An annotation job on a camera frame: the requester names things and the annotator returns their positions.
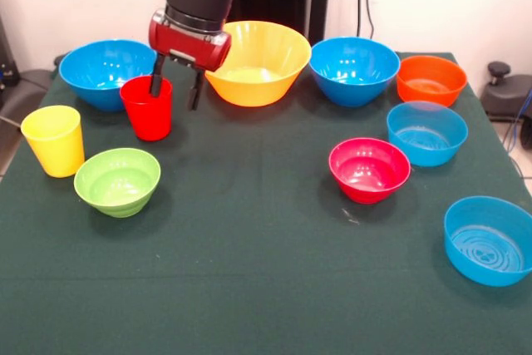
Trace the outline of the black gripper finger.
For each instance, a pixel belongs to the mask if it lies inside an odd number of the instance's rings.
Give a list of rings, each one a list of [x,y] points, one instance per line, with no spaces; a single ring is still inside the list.
[[[194,84],[190,88],[190,95],[189,95],[189,100],[188,100],[189,111],[195,111],[198,108],[203,86],[204,86],[204,71],[197,70],[195,72]]]
[[[165,62],[165,55],[158,53],[156,55],[155,64],[153,67],[153,72],[151,74],[150,81],[150,95],[152,97],[158,97],[160,95],[160,88],[162,85],[162,69]]]

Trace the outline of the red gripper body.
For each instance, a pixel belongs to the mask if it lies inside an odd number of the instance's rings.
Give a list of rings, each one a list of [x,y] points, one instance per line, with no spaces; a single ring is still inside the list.
[[[159,54],[204,71],[216,71],[223,65],[232,42],[227,32],[200,33],[175,25],[162,9],[153,14],[148,37]]]

